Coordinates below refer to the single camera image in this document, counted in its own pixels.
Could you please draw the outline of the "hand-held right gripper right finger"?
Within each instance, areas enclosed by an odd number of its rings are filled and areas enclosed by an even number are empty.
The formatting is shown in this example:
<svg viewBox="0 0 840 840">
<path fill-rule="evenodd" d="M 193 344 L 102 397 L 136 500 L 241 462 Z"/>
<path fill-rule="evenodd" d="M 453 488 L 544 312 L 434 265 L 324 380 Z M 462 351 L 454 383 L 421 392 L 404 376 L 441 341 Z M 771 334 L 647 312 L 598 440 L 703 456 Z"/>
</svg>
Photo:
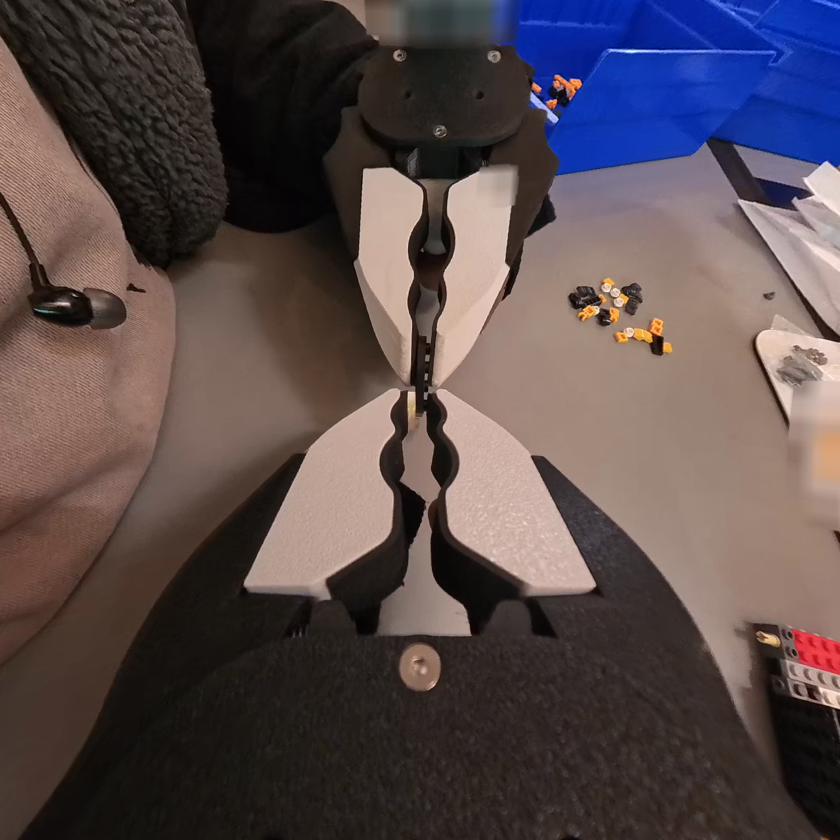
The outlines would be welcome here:
<svg viewBox="0 0 840 840">
<path fill-rule="evenodd" d="M 439 484 L 432 524 L 436 583 L 480 634 L 499 604 L 589 595 L 595 578 L 529 451 L 453 393 L 427 402 Z"/>
</svg>

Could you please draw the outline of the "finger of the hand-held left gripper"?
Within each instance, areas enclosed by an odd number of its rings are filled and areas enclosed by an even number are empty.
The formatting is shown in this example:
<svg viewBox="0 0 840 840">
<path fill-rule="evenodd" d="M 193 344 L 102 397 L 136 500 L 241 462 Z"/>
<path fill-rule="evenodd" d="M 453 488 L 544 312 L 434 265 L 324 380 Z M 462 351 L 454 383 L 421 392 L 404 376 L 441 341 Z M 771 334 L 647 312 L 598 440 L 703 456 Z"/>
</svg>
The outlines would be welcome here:
<svg viewBox="0 0 840 840">
<path fill-rule="evenodd" d="M 477 172 L 448 189 L 446 218 L 453 242 L 436 323 L 433 389 L 472 350 L 507 281 L 512 207 L 512 172 Z"/>
<path fill-rule="evenodd" d="M 362 174 L 359 253 L 353 266 L 374 335 L 404 385 L 413 370 L 413 252 L 426 230 L 424 188 L 390 167 Z"/>
</svg>

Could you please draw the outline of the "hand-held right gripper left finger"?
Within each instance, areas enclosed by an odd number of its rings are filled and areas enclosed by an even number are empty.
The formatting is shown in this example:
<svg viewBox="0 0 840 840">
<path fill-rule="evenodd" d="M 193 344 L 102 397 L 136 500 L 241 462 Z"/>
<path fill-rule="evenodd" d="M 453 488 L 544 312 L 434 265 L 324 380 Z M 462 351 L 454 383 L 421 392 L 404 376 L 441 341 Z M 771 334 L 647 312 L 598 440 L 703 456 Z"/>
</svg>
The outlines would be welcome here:
<svg viewBox="0 0 840 840">
<path fill-rule="evenodd" d="M 248 595 L 336 602 L 359 634 L 378 633 L 427 509 L 403 482 L 412 400 L 385 391 L 308 448 L 245 576 Z"/>
</svg>

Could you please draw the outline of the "heap of orange lego pieces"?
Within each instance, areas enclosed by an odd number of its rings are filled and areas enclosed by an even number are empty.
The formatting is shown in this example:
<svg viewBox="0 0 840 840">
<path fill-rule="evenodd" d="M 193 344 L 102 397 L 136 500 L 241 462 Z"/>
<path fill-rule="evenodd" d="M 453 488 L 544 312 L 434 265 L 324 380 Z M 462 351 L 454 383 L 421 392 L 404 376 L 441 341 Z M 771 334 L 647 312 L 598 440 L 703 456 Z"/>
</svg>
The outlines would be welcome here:
<svg viewBox="0 0 840 840">
<path fill-rule="evenodd" d="M 531 93 L 547 110 L 553 112 L 556 109 L 565 109 L 582 85 L 582 79 L 566 78 L 558 73 L 552 76 L 550 84 L 541 85 L 532 80 Z"/>
</svg>

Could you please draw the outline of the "blue plastic bin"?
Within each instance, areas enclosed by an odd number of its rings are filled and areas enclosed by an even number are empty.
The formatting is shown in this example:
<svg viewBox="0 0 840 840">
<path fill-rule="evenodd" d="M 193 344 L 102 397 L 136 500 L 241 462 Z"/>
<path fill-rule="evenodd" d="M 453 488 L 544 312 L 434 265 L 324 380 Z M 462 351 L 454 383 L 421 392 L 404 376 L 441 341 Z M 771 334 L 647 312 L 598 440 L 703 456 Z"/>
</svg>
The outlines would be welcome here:
<svg viewBox="0 0 840 840">
<path fill-rule="evenodd" d="M 780 52 L 714 2 L 561 5 L 524 18 L 517 47 L 544 88 L 581 79 L 547 127 L 560 175 L 697 152 Z"/>
<path fill-rule="evenodd" d="M 839 162 L 839 2 L 727 1 L 777 57 L 716 137 L 817 164 Z"/>
</svg>

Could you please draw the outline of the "person's left forearm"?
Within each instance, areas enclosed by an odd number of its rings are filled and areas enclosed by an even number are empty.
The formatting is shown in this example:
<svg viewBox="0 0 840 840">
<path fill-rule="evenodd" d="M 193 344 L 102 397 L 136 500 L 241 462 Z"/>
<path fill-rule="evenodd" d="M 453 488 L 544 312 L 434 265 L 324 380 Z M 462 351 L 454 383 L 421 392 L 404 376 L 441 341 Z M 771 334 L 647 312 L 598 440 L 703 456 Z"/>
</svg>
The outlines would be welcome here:
<svg viewBox="0 0 840 840">
<path fill-rule="evenodd" d="M 322 158 L 376 48 L 344 6 L 186 3 L 224 159 L 226 221 L 288 233 L 333 212 Z"/>
</svg>

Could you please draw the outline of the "pile of mixed small lego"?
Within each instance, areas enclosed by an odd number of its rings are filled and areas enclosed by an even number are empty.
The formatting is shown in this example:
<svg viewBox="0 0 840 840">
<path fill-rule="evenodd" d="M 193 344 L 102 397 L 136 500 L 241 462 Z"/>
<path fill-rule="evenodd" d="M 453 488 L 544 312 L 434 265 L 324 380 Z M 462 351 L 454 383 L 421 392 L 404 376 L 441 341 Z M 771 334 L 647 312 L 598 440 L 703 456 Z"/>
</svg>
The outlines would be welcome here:
<svg viewBox="0 0 840 840">
<path fill-rule="evenodd" d="M 644 305 L 644 290 L 636 282 L 621 286 L 608 277 L 596 286 L 577 286 L 569 292 L 568 303 L 578 322 L 592 322 L 610 331 L 616 344 L 644 344 L 657 357 L 673 353 L 673 345 L 665 339 L 663 319 L 635 323 Z"/>
</svg>

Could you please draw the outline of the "bag of dark lego parts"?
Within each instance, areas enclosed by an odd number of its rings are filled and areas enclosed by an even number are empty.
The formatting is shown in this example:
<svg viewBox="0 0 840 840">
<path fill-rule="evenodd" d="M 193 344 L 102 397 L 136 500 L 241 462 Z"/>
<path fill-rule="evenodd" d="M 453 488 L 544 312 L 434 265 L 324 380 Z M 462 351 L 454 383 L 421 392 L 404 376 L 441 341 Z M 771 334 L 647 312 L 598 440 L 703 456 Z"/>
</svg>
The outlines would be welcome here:
<svg viewBox="0 0 840 840">
<path fill-rule="evenodd" d="M 779 382 L 795 388 L 821 381 L 827 362 L 827 356 L 821 350 L 795 344 L 779 363 L 775 375 Z"/>
</svg>

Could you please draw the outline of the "partly built lego car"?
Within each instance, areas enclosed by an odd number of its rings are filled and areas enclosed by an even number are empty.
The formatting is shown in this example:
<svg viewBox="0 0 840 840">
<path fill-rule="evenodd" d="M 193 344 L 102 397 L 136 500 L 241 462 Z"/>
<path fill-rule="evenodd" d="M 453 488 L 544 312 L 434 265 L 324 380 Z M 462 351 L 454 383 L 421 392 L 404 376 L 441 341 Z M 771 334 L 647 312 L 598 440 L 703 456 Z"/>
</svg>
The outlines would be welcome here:
<svg viewBox="0 0 840 840">
<path fill-rule="evenodd" d="M 824 838 L 839 838 L 839 643 L 754 623 L 784 785 Z"/>
</svg>

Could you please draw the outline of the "beige sweatshirt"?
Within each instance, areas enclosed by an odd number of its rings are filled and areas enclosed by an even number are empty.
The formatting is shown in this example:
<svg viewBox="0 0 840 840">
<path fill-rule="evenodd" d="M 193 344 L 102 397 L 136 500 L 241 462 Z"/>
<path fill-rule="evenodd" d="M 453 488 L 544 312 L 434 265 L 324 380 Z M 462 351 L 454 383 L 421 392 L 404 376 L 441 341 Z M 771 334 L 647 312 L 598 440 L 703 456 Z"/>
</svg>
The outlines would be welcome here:
<svg viewBox="0 0 840 840">
<path fill-rule="evenodd" d="M 124 301 L 116 329 L 65 328 L 28 304 L 28 258 L 1 231 L 1 660 L 58 613 L 147 470 L 175 349 L 172 285 L 142 265 L 116 207 L 9 47 L 2 195 L 49 279 Z"/>
</svg>

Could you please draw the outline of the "black fleece jacket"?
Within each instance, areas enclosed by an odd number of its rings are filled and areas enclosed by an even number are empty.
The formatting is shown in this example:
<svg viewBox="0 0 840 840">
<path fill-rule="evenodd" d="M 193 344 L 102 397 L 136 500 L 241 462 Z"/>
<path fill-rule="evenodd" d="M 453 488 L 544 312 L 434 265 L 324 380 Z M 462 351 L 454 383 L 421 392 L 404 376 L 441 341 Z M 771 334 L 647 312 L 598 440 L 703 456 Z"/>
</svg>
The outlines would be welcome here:
<svg viewBox="0 0 840 840">
<path fill-rule="evenodd" d="M 215 236 L 228 191 L 186 2 L 2 1 L 1 28 L 139 256 L 166 268 Z"/>
</svg>

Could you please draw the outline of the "white tray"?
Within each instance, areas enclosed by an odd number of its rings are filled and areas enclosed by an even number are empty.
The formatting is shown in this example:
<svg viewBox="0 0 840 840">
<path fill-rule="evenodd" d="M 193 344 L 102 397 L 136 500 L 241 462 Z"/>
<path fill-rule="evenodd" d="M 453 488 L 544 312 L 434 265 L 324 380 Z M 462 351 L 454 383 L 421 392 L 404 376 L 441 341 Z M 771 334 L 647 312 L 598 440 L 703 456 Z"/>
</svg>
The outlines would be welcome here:
<svg viewBox="0 0 840 840">
<path fill-rule="evenodd" d="M 811 334 L 798 327 L 793 321 L 776 314 L 770 327 L 756 335 L 753 340 L 753 348 L 774 400 L 787 424 L 790 422 L 795 394 L 802 390 L 803 385 L 793 388 L 783 384 L 778 381 L 775 372 L 783 357 L 790 352 L 790 348 L 795 344 L 804 348 L 817 348 L 824 352 L 828 359 L 823 379 L 805 385 L 817 382 L 838 383 L 839 381 L 838 342 Z"/>
</svg>

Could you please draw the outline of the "white paper bags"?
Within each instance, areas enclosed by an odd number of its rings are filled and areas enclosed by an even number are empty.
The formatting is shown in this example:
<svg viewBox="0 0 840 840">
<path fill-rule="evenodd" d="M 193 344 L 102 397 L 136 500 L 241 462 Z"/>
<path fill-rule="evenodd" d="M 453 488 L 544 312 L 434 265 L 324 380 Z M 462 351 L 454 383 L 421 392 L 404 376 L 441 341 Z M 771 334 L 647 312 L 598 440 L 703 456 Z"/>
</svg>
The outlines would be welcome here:
<svg viewBox="0 0 840 840">
<path fill-rule="evenodd" d="M 826 321 L 838 320 L 838 166 L 825 161 L 801 186 L 747 171 L 757 199 L 739 198 L 744 215 L 783 267 L 794 287 Z"/>
</svg>

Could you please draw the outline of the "black wired earbud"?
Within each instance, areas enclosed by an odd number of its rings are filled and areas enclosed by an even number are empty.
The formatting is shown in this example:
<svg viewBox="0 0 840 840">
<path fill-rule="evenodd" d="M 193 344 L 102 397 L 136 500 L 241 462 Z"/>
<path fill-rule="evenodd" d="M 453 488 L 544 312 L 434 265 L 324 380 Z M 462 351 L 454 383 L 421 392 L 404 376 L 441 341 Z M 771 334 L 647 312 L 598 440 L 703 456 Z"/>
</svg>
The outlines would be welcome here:
<svg viewBox="0 0 840 840">
<path fill-rule="evenodd" d="M 28 260 L 28 305 L 37 319 L 93 330 L 111 330 L 125 322 L 127 310 L 119 296 L 99 288 L 77 290 L 54 285 L 5 195 L 1 195 L 1 208 Z"/>
</svg>

